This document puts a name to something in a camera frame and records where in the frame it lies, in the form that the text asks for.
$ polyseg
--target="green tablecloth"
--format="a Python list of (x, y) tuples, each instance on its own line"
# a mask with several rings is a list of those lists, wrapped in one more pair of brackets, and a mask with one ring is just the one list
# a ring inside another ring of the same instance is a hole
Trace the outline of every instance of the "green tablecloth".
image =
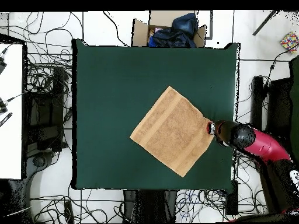
[(295, 57), (290, 62), (290, 74), (293, 79), (293, 87), (290, 91), (290, 97), (293, 104), (291, 116), (291, 145), (292, 145), (292, 159), (296, 164), (299, 163), (299, 56)]
[(168, 86), (205, 117), (232, 120), (237, 44), (226, 49), (88, 47), (73, 40), (73, 50), (76, 188), (231, 191), (232, 149), (213, 140), (182, 178), (129, 136)]

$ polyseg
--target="white table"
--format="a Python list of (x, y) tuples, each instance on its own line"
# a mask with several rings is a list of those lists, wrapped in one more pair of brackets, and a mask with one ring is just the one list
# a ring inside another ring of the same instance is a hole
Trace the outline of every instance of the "white table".
[[(0, 53), (7, 46), (0, 44)], [(0, 97), (8, 100), (22, 93), (22, 45), (10, 46), (4, 55), (4, 62), (7, 66), (0, 74)], [(0, 127), (0, 179), (21, 179), (22, 96), (8, 103), (7, 109), (0, 115), (0, 121), (8, 113), (13, 115)]]

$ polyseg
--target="white cable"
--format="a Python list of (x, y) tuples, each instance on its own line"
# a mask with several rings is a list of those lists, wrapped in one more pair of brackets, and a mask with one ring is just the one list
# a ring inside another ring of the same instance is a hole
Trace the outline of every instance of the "white cable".
[(7, 216), (11, 216), (11, 215), (15, 215), (15, 214), (18, 214), (18, 213), (21, 213), (21, 212), (23, 212), (23, 211), (27, 211), (28, 209), (30, 209), (32, 206), (29, 206), (29, 207), (27, 207), (26, 209), (21, 209), (20, 211), (17, 211), (17, 212), (15, 212), (15, 213), (11, 213), (11, 214), (9, 214), (9, 215), (7, 215)]

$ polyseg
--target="cardboard box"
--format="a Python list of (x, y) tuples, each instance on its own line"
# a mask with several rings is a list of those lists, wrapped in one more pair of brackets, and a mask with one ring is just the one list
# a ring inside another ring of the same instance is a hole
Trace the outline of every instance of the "cardboard box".
[[(174, 19), (188, 13), (194, 13), (194, 10), (152, 10), (149, 12), (149, 24), (134, 19), (131, 46), (147, 46), (149, 30), (156, 27), (169, 28)], [(198, 33), (193, 37), (197, 47), (204, 47), (206, 28), (206, 25), (199, 27)]]

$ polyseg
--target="towel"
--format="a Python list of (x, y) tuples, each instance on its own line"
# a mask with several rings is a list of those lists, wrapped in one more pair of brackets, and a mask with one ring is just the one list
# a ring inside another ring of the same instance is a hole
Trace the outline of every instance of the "towel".
[(188, 99), (168, 86), (130, 138), (184, 177), (211, 144), (209, 122)]

